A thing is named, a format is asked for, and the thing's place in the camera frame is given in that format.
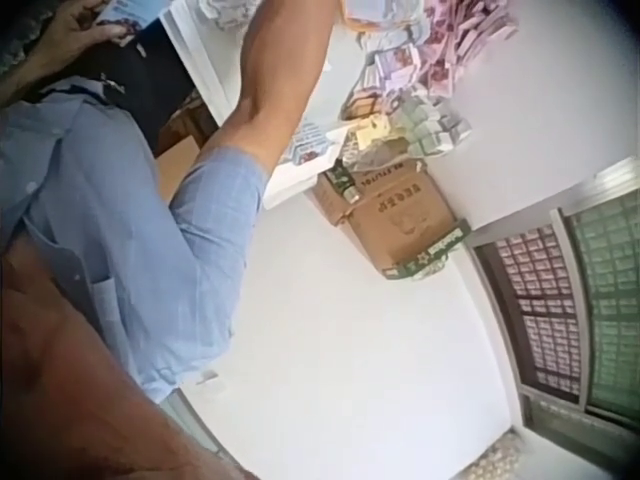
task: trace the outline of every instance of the forearm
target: forearm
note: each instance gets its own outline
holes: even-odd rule
[[[271,172],[318,82],[337,0],[264,0],[244,40],[239,104],[205,150],[235,146]]]
[[[45,76],[46,72],[33,58],[27,58],[11,69],[0,78],[0,108],[8,107],[20,100],[31,86]]]

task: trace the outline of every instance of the metal window frame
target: metal window frame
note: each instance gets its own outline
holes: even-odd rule
[[[589,322],[590,307],[576,249],[571,234],[567,229],[566,218],[636,190],[640,191],[640,159],[628,158],[565,192],[475,231],[466,242],[467,246],[470,247],[469,252],[473,259],[473,264],[480,275],[482,286],[489,297],[491,308],[498,320],[520,396],[531,400],[544,401],[571,412],[585,421],[592,422],[594,425],[611,433],[631,435],[633,438],[638,438],[635,435],[640,432],[640,423],[588,404],[593,368],[593,344]],[[578,320],[581,345],[581,390],[578,404],[545,393],[522,382],[523,378],[521,377],[517,360],[518,354],[512,345],[510,329],[503,315],[506,306],[498,299],[494,291],[494,285],[492,285],[487,272],[485,272],[483,263],[487,263],[487,261],[483,262],[479,256],[482,247],[488,244],[549,224],[554,230],[565,260]],[[522,416],[526,426],[527,419],[524,408],[522,408]]]

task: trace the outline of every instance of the cardboard box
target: cardboard box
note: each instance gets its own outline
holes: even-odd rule
[[[156,159],[158,191],[169,203],[200,153],[193,137],[187,137]]]
[[[357,239],[385,278],[411,278],[441,264],[469,234],[467,222],[455,219],[433,179],[416,171],[415,164],[383,176],[372,173],[367,174],[370,182],[357,182],[366,188],[355,205],[348,205],[326,178],[314,195],[334,225],[347,220],[347,236]]]
[[[445,257],[469,233],[426,172],[405,176],[354,209],[349,226],[386,278],[410,278]]]
[[[420,160],[405,160],[390,167],[373,170],[370,172],[352,173],[353,182],[360,192],[362,199],[354,204],[340,195],[325,175],[318,177],[318,183],[313,189],[313,195],[320,210],[331,225],[342,223],[351,212],[374,197],[376,194],[389,188],[400,179],[410,173],[415,173],[422,168]]]

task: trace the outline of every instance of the dark clothing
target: dark clothing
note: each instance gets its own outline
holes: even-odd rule
[[[160,20],[125,47],[112,42],[92,47],[67,68],[40,82],[25,100],[37,103],[43,88],[73,76],[103,82],[106,99],[131,114],[152,151],[160,129],[195,89]]]

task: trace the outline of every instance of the green glass pane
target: green glass pane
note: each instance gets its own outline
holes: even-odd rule
[[[589,403],[640,418],[640,192],[569,222],[591,311]]]

